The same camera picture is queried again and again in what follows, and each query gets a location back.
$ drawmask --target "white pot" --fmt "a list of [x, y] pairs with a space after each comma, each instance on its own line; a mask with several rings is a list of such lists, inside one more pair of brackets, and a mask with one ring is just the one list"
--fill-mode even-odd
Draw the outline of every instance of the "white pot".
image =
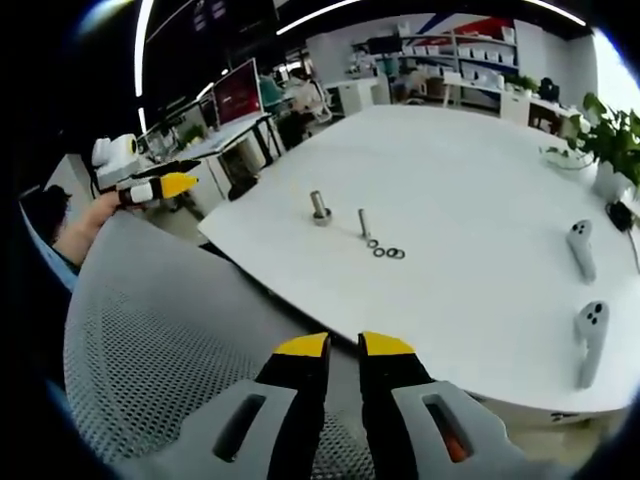
[[633, 187], [633, 183], [620, 172], [613, 171], [613, 165], [609, 162], [601, 162], [598, 165], [598, 174], [593, 184], [593, 191], [607, 203], [619, 201], [627, 190]]

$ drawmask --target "floor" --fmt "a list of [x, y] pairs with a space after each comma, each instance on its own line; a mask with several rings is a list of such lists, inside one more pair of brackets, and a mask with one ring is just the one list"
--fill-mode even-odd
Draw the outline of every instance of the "floor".
[[[324, 126], [315, 126], [318, 135]], [[147, 219], [157, 227], [189, 243], [201, 245], [207, 239], [198, 231], [197, 220], [186, 210], [175, 213], [166, 209], [147, 213]], [[567, 466], [582, 465], [598, 444], [612, 435], [624, 420], [624, 412], [609, 417], [572, 425], [531, 428], [507, 425], [509, 438], [532, 460], [555, 460]]]

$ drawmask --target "ceiling light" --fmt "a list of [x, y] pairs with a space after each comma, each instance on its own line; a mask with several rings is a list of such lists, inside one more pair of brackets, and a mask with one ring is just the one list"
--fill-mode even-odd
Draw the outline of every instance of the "ceiling light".
[[135, 80], [136, 97], [142, 96], [142, 57], [144, 56], [144, 39], [147, 35], [147, 25], [151, 15], [153, 0], [142, 0], [138, 12], [136, 25], [136, 40], [133, 48], [133, 77]]
[[140, 128], [142, 128], [142, 134], [146, 135], [146, 133], [147, 133], [147, 120], [144, 118], [144, 108], [140, 107], [138, 109], [138, 117], [140, 118]]
[[211, 90], [213, 88], [213, 82], [211, 82], [209, 85], [207, 85], [206, 87], [204, 87], [202, 89], [202, 91], [198, 94], [198, 96], [196, 97], [196, 101], [200, 100], [202, 97], [204, 97], [204, 94], [207, 93], [209, 90]]
[[335, 10], [336, 8], [344, 7], [345, 5], [349, 5], [350, 3], [356, 3], [359, 1], [360, 0], [343, 0], [342, 2], [334, 3], [333, 5], [329, 5], [328, 7], [321, 8], [317, 12], [310, 13], [309, 15], [306, 15], [296, 20], [295, 22], [290, 23], [286, 27], [281, 28], [276, 32], [276, 35], [282, 35], [283, 33], [288, 32], [293, 28], [296, 28], [298, 25], [302, 25], [304, 22], [308, 22], [312, 18], [316, 18], [316, 17], [319, 17], [320, 15], [324, 15], [325, 13], [330, 12], [331, 10]]
[[575, 15], [570, 14], [569, 12], [562, 10], [561, 8], [556, 7], [555, 5], [551, 5], [550, 3], [547, 2], [543, 2], [542, 0], [524, 0], [525, 2], [529, 2], [529, 3], [533, 3], [534, 5], [538, 5], [539, 7], [543, 7], [543, 8], [547, 8], [549, 10], [551, 10], [552, 12], [556, 12], [560, 15], [562, 15], [563, 17], [567, 17], [569, 20], [573, 20], [574, 22], [576, 22], [578, 25], [580, 25], [581, 27], [585, 27], [587, 25], [587, 23], [576, 17]]

